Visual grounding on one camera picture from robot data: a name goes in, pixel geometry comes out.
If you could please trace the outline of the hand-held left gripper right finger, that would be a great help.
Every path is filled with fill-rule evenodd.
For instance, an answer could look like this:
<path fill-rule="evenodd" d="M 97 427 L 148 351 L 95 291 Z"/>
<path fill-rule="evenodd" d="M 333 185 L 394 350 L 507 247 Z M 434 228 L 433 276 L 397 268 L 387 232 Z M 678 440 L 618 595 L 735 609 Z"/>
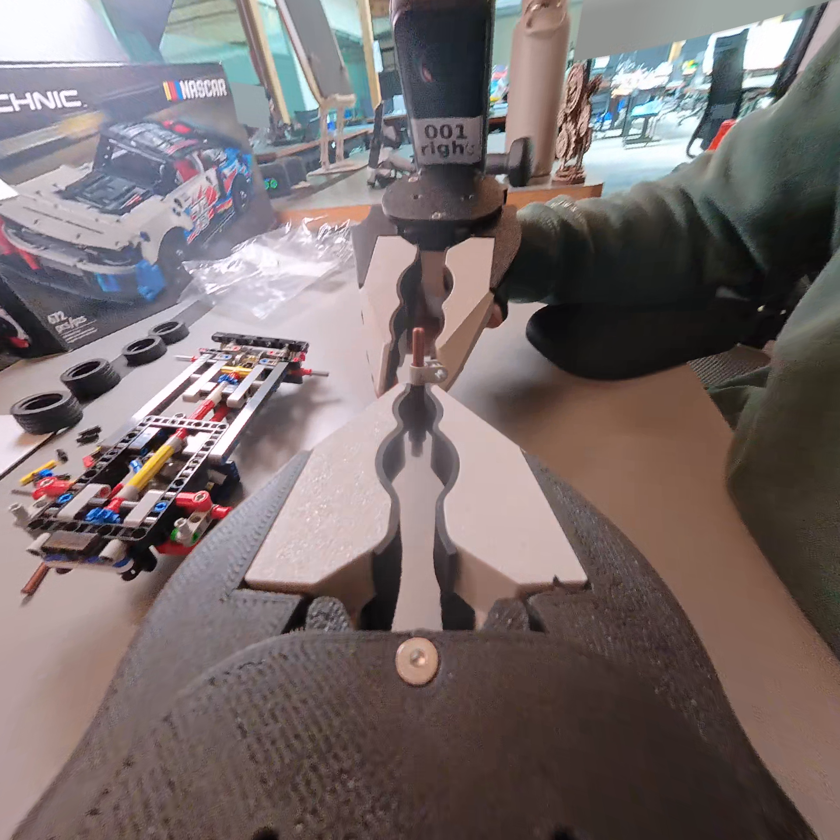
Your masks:
<path fill-rule="evenodd" d="M 436 385 L 427 409 L 443 628 L 480 627 L 499 600 L 582 591 L 587 573 L 523 450 Z"/>

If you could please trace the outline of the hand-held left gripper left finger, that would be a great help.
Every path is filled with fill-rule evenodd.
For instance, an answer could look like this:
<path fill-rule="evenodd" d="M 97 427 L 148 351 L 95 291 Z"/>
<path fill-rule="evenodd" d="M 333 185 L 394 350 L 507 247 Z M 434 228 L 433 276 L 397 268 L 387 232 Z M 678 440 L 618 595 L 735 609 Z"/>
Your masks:
<path fill-rule="evenodd" d="M 398 385 L 309 454 L 247 573 L 250 589 L 337 599 L 363 629 L 391 629 L 402 577 L 407 394 Z"/>

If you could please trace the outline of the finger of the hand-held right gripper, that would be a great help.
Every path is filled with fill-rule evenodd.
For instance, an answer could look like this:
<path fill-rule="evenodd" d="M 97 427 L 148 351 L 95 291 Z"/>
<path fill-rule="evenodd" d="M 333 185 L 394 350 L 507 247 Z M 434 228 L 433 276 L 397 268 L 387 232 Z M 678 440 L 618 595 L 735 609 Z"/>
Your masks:
<path fill-rule="evenodd" d="M 396 384 L 405 360 L 420 279 L 418 248 L 395 235 L 378 237 L 360 288 L 364 347 L 378 396 Z"/>
<path fill-rule="evenodd" d="M 443 326 L 435 340 L 437 361 L 447 370 L 464 368 L 490 319 L 494 238 L 469 238 L 448 248 L 444 268 L 451 289 L 442 304 Z"/>

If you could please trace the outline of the person's right forearm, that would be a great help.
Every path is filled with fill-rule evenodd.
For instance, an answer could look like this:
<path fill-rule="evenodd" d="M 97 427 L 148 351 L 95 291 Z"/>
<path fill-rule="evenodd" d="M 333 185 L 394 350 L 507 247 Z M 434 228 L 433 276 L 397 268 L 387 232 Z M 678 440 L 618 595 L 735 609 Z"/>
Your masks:
<path fill-rule="evenodd" d="M 831 238 L 835 185 L 807 162 L 723 143 L 615 196 L 529 205 L 518 214 L 521 244 L 497 301 L 765 301 Z"/>

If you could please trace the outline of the lego car chassis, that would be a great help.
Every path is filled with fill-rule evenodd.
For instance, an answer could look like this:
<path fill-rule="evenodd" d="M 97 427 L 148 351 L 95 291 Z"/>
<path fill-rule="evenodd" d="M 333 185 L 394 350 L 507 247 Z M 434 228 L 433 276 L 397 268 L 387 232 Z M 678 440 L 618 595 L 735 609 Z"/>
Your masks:
<path fill-rule="evenodd" d="M 233 510 L 234 452 L 280 385 L 327 377 L 306 341 L 216 332 L 184 371 L 108 442 L 51 479 L 20 487 L 9 508 L 26 552 L 50 571 L 113 572 L 124 581 L 183 560 Z"/>

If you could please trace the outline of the lego set box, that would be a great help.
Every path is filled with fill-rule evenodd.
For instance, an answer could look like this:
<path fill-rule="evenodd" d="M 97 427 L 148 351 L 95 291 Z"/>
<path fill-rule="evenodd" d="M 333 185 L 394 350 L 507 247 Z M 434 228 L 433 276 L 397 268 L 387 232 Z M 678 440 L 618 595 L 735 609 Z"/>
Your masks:
<path fill-rule="evenodd" d="M 4 62 L 1 176 L 2 358 L 147 319 L 277 221 L 216 61 Z"/>

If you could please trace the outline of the beige water bottle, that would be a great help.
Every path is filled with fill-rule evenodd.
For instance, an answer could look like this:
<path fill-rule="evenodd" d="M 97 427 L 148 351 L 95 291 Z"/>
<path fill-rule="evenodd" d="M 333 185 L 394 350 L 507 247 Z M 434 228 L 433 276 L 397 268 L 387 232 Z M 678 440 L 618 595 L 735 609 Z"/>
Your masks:
<path fill-rule="evenodd" d="M 530 181 L 546 179 L 553 167 L 570 31 L 568 2 L 522 2 L 508 68 L 506 152 L 530 141 Z"/>

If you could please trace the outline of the black stand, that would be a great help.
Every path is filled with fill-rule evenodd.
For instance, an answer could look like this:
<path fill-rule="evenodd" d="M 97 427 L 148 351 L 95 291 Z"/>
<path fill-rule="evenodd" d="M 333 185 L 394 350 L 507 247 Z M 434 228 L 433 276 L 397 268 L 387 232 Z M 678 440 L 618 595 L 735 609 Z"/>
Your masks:
<path fill-rule="evenodd" d="M 399 153 L 402 135 L 395 126 L 385 122 L 385 102 L 380 101 L 374 111 L 369 159 L 366 166 L 366 185 L 371 189 L 385 188 L 394 181 L 413 175 L 416 164 Z"/>

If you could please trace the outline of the wooden shelf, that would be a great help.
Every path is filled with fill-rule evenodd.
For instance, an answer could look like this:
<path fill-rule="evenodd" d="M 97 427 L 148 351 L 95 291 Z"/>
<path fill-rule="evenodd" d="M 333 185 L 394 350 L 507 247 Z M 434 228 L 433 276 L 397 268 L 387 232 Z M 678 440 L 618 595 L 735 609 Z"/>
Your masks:
<path fill-rule="evenodd" d="M 516 208 L 525 207 L 531 203 L 546 203 L 557 196 L 569 197 L 574 201 L 587 198 L 601 197 L 603 195 L 604 182 L 582 183 L 582 184 L 559 184 L 537 185 L 528 187 L 508 187 L 507 205 Z M 291 203 L 286 200 L 277 199 L 272 201 L 274 215 L 278 224 L 299 225 L 307 220 L 320 220 L 321 224 L 336 225 L 345 222 L 359 223 L 363 221 L 372 207 L 382 203 L 383 190 L 373 190 L 361 203 L 354 204 L 330 204 L 327 206 L 310 206 L 306 203 Z"/>

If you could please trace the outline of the clear plastic bag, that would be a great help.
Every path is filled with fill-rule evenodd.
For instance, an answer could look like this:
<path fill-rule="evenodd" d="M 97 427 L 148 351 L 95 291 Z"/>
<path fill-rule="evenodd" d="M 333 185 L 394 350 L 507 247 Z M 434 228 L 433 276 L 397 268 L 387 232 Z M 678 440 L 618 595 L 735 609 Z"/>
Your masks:
<path fill-rule="evenodd" d="M 181 301 L 267 321 L 309 288 L 354 277 L 353 227 L 351 221 L 306 218 L 250 238 L 226 257 L 187 261 Z"/>

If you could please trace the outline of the wooden gear sculpture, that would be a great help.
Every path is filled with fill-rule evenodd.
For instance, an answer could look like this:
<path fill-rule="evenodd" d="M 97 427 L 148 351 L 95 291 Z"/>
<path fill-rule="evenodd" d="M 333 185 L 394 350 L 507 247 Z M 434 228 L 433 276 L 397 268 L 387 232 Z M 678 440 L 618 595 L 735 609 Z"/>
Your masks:
<path fill-rule="evenodd" d="M 592 75 L 592 61 L 576 62 L 565 79 L 554 146 L 557 168 L 552 184 L 581 185 L 585 182 L 583 158 L 592 144 L 592 97 L 602 81 Z"/>

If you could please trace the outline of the black device with green light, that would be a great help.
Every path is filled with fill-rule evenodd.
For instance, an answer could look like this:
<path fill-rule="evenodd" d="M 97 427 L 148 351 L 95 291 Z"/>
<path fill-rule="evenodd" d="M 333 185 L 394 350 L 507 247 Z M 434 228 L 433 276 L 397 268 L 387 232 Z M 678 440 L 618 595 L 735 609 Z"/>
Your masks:
<path fill-rule="evenodd" d="M 302 193 L 312 185 L 308 181 L 307 167 L 298 156 L 272 160 L 258 159 L 266 193 L 271 199 Z"/>

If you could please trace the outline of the person's green sweatshirt torso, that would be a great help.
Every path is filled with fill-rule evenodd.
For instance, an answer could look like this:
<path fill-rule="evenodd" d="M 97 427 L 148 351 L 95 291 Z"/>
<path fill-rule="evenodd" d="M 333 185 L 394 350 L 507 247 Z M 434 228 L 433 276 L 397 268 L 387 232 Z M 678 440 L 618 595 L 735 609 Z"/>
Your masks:
<path fill-rule="evenodd" d="M 769 280 L 814 279 L 744 403 L 728 487 L 766 558 L 839 645 L 838 29 L 775 105 L 713 155 L 716 198 Z"/>

